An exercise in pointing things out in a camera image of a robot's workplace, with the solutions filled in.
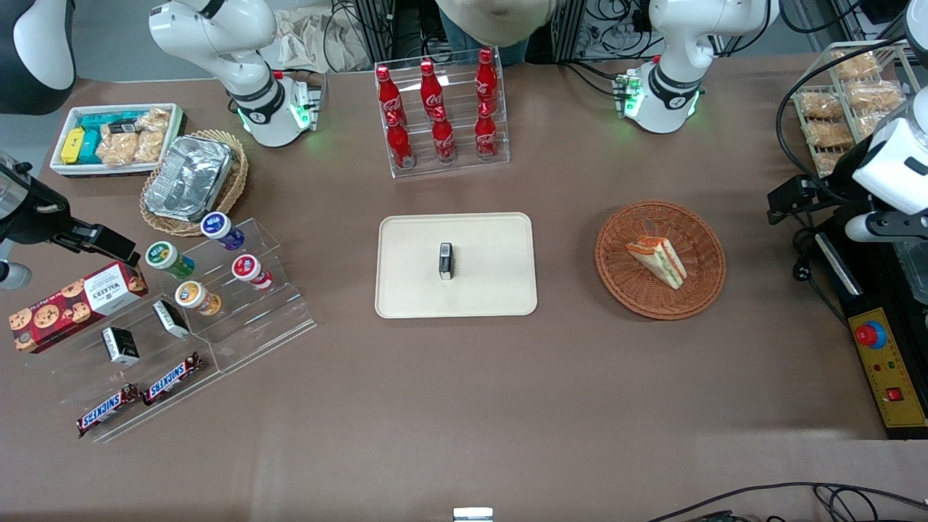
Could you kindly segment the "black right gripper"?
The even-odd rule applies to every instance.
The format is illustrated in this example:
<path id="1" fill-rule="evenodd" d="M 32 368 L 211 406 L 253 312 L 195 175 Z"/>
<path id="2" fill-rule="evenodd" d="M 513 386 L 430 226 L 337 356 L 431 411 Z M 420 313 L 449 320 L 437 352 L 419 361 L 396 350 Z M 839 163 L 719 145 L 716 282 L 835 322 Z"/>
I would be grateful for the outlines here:
<path id="1" fill-rule="evenodd" d="M 52 242 L 78 247 L 137 268 L 136 243 L 110 228 L 72 216 L 70 202 L 30 174 L 32 165 L 4 153 L 1 159 L 2 238 L 16 244 Z"/>

